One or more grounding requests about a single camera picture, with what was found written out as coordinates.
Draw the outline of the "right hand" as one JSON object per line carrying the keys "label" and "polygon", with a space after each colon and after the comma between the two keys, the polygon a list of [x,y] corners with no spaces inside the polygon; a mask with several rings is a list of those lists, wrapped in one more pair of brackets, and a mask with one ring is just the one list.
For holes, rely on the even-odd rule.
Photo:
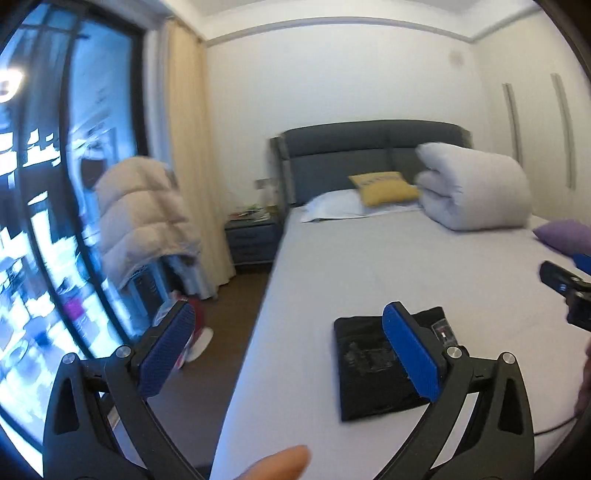
{"label": "right hand", "polygon": [[579,388],[577,401],[574,407],[574,413],[576,416],[581,416],[591,399],[591,342],[587,344],[585,350],[585,363],[583,366],[582,383]]}

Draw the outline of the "left hand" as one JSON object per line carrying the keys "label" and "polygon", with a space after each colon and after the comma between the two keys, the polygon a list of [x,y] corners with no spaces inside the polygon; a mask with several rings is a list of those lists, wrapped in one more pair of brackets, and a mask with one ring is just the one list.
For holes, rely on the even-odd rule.
{"label": "left hand", "polygon": [[310,462],[310,449],[297,445],[260,459],[236,480],[298,480]]}

